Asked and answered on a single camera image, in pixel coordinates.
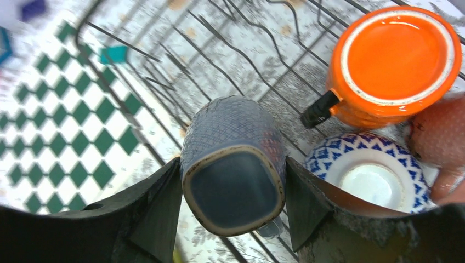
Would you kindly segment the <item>clear plastic cup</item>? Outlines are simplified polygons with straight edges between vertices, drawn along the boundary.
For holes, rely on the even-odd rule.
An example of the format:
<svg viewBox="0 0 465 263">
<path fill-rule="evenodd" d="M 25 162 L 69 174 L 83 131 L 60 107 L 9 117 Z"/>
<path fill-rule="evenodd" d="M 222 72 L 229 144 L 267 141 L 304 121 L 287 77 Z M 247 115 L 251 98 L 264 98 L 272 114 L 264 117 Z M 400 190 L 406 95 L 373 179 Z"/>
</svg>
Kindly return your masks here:
<svg viewBox="0 0 465 263">
<path fill-rule="evenodd" d="M 216 98 L 192 118 L 180 154 L 184 198 L 199 223 L 218 236 L 283 232 L 286 154 L 281 133 L 259 103 Z"/>
</svg>

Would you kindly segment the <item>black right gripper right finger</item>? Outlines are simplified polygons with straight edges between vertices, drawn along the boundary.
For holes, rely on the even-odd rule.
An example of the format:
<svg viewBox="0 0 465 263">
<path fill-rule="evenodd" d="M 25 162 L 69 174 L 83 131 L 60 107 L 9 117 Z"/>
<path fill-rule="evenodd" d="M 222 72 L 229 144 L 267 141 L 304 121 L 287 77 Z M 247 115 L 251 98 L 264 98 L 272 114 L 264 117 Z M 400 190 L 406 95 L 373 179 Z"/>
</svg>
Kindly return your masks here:
<svg viewBox="0 0 465 263">
<path fill-rule="evenodd" d="M 357 198 L 291 157 L 286 209 L 301 262 L 464 262 L 464 204 L 406 214 Z"/>
</svg>

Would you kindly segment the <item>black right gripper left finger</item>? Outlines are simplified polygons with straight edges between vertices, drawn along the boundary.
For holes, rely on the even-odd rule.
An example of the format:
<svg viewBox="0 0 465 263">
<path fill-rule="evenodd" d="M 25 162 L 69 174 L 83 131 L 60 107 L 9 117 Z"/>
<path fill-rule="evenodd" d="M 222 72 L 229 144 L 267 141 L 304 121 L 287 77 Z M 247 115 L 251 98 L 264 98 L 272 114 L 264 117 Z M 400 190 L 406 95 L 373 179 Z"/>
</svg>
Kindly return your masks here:
<svg viewBox="0 0 465 263">
<path fill-rule="evenodd" d="M 1 262 L 171 262 L 181 198 L 175 158 L 83 210 L 1 207 Z"/>
</svg>

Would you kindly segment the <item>pink cup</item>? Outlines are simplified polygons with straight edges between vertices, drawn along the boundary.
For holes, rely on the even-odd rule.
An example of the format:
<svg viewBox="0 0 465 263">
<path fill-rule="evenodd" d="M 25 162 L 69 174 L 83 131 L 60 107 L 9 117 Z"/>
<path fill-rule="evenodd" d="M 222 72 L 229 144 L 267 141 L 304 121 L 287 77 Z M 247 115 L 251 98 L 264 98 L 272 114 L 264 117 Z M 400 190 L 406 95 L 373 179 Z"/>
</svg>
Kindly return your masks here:
<svg viewBox="0 0 465 263">
<path fill-rule="evenodd" d="M 430 198 L 438 205 L 464 202 L 464 94 L 442 99 L 410 120 L 411 154 L 439 169 Z"/>
</svg>

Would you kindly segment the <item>orange mug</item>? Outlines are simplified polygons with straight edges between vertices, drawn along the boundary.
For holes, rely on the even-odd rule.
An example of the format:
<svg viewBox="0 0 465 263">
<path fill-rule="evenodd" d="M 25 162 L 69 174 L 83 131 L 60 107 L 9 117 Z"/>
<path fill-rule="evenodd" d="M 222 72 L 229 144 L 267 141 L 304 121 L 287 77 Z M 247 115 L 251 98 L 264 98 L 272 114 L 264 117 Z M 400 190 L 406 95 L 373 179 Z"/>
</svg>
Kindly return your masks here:
<svg viewBox="0 0 465 263">
<path fill-rule="evenodd" d="M 306 128 L 331 117 L 359 129 L 403 122 L 446 94 L 461 63 L 460 39 L 442 17 L 418 7 L 379 9 L 339 37 L 326 92 L 300 119 Z"/>
</svg>

